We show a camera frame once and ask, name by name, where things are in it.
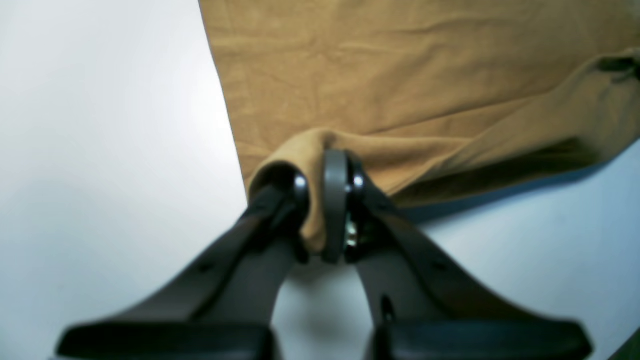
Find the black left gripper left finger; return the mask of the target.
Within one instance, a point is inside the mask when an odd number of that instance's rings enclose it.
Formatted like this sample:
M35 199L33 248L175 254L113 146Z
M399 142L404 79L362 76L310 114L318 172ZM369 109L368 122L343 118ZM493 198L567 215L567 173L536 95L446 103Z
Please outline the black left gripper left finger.
M230 230L176 278L110 321L268 325L291 269L309 261L301 239L308 211L306 178L298 172L275 174Z

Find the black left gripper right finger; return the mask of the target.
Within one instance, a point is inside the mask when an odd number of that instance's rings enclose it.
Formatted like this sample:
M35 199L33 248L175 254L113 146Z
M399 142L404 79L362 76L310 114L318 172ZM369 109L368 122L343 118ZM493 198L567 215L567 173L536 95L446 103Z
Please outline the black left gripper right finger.
M374 323L540 318L487 289L423 234L345 150L323 155L322 259L354 264Z

